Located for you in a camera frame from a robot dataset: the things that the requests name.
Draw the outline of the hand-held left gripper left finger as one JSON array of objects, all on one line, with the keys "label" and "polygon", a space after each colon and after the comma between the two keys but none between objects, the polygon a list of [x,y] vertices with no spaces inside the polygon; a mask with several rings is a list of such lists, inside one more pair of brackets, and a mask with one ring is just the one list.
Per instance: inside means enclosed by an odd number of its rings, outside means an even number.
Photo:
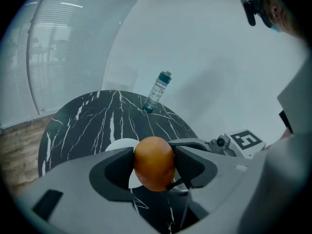
[{"label": "hand-held left gripper left finger", "polygon": [[128,181],[133,148],[62,163],[16,200],[44,234],[157,234],[136,211]]}]

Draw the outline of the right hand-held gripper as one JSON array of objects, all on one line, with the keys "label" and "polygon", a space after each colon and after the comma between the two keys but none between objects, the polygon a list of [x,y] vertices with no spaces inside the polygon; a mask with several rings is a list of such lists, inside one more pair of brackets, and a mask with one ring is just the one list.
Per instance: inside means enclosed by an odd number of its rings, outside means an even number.
[{"label": "right hand-held gripper", "polygon": [[247,129],[224,133],[209,142],[199,138],[180,138],[170,140],[168,143],[171,147],[186,146],[220,155],[247,159],[252,159],[256,153],[266,147],[266,143],[262,139]]}]

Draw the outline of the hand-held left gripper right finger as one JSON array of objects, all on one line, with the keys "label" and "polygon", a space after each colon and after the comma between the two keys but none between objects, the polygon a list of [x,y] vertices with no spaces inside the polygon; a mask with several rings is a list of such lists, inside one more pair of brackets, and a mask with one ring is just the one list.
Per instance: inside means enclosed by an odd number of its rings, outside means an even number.
[{"label": "hand-held left gripper right finger", "polygon": [[189,186],[189,207],[199,218],[181,234],[242,234],[240,223],[259,184],[266,153],[245,159],[176,146],[175,157]]}]

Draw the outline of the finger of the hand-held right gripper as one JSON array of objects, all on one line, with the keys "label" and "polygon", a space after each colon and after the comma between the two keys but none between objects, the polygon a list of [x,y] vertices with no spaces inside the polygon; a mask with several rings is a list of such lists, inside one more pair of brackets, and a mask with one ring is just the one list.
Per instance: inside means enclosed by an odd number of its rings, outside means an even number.
[{"label": "finger of the hand-held right gripper", "polygon": [[166,187],[166,190],[169,193],[188,193],[188,188],[186,187],[186,185],[184,184],[181,178],[169,184]]}]

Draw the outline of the orange egg-shaped object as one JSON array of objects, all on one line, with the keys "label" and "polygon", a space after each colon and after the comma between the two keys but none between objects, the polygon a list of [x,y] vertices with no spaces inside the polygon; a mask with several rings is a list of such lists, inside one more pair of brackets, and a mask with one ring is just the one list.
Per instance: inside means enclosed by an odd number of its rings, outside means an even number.
[{"label": "orange egg-shaped object", "polygon": [[148,190],[166,190],[176,173],[175,155],[169,143],[156,136],[140,141],[134,151],[134,171]]}]

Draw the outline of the white plate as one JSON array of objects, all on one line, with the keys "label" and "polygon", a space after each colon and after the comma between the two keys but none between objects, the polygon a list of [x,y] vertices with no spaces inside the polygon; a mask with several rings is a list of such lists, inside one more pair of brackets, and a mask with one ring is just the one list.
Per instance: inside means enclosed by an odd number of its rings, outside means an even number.
[{"label": "white plate", "polygon": [[[127,147],[133,147],[135,150],[136,146],[139,144],[139,141],[136,139],[131,138],[122,138],[115,140],[113,143],[111,143],[106,149],[105,152],[120,149],[120,148],[127,148]],[[129,181],[128,181],[128,188],[134,189],[142,186],[142,183],[139,181],[135,174],[135,170],[132,170],[132,173],[130,175]]]}]

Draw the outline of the clear water bottle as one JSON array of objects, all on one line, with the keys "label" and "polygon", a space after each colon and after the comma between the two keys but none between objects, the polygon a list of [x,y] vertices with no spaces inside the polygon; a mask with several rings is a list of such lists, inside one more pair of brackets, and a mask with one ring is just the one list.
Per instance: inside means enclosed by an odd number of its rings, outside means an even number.
[{"label": "clear water bottle", "polygon": [[157,106],[160,98],[162,97],[166,87],[168,86],[168,84],[170,83],[170,81],[172,79],[171,75],[172,75],[172,73],[170,73],[169,71],[162,71],[158,75],[158,77],[157,77],[157,79],[156,79],[156,81],[155,81],[155,83],[154,83],[154,85],[153,85],[153,87],[149,93],[149,96],[144,103],[143,109],[145,111],[152,112],[156,108],[156,106]]}]

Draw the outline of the frosted glass partition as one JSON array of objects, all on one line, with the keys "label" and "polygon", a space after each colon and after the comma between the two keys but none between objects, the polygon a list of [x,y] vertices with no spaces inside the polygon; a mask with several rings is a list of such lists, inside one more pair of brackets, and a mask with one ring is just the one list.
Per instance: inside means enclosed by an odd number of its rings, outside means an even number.
[{"label": "frosted glass partition", "polygon": [[0,40],[0,129],[55,113],[102,87],[138,0],[26,0]]}]

